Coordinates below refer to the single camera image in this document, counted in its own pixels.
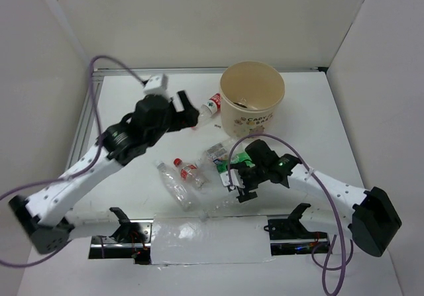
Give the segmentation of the large clear crushed bottle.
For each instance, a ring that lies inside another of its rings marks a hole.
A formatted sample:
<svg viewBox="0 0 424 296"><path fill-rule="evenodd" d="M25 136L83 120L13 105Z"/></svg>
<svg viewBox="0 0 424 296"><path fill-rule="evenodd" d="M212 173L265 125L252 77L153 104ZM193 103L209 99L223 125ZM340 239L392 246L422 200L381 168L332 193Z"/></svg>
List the large clear crushed bottle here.
<svg viewBox="0 0 424 296"><path fill-rule="evenodd" d="M201 204L197 217L201 222L205 222L211 217L219 217L222 213L230 211L233 207L237 207L238 204L239 200L233 195L211 199Z"/></svg>

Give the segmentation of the clear bottle white cap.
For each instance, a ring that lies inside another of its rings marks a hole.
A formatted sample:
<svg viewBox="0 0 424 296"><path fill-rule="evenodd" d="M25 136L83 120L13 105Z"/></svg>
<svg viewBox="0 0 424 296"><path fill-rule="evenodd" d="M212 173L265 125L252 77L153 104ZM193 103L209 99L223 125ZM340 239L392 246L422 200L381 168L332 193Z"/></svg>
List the clear bottle white cap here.
<svg viewBox="0 0 424 296"><path fill-rule="evenodd" d="M194 211L197 208L197 197L193 191L183 183L177 172L163 161L155 163L160 179L173 200L183 211Z"/></svg>

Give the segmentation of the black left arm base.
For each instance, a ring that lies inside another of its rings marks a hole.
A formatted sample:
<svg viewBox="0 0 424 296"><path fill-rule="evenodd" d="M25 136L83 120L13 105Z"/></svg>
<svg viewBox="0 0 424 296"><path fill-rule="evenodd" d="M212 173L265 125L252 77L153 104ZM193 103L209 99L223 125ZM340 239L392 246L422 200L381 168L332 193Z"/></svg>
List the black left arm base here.
<svg viewBox="0 0 424 296"><path fill-rule="evenodd" d="M109 209L119 227L111 236L93 236L90 260L132 259L134 264L150 265L153 220L130 218L118 207Z"/></svg>

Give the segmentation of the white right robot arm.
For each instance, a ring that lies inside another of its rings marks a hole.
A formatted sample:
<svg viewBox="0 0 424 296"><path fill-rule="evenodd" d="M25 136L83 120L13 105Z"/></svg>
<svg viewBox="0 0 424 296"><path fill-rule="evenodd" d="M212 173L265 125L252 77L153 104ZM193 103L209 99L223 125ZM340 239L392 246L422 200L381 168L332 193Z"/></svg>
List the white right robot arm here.
<svg viewBox="0 0 424 296"><path fill-rule="evenodd" d="M401 219L388 194L379 187L355 187L329 177L293 154L277 155L263 140L250 143L247 162L229 164L229 190L238 191L239 202L256 198L261 183L280 184L328 201L329 211L299 204L291 213L289 230L297 238L325 232L353 241L363 252L380 257L401 227Z"/></svg>

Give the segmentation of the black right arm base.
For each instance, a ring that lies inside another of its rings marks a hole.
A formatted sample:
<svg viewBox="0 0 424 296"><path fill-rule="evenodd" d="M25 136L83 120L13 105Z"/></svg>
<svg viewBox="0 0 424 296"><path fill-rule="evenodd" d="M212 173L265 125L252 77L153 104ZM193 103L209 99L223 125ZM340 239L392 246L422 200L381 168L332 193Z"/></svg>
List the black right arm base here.
<svg viewBox="0 0 424 296"><path fill-rule="evenodd" d="M314 248L318 254L328 252L328 235L308 232L300 223L300 218L310 206L301 203L289 215L268 218L263 230L269 235L272 256L311 254Z"/></svg>

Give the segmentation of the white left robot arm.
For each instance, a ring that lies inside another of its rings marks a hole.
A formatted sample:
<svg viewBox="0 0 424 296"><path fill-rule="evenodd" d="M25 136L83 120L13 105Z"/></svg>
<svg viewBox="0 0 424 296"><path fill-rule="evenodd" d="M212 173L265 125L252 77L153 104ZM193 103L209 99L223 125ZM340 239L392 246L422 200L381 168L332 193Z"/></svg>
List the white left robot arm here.
<svg viewBox="0 0 424 296"><path fill-rule="evenodd" d="M142 156L167 132L197 124L198 110L185 91L179 91L182 111L173 101L149 94L137 102L134 112L108 127L87 151L57 180L29 197L14 196L9 206L32 245L41 255L53 253L76 238L108 236L124 242L140 227L118 207L104 213L72 215L71 208L96 185Z"/></svg>

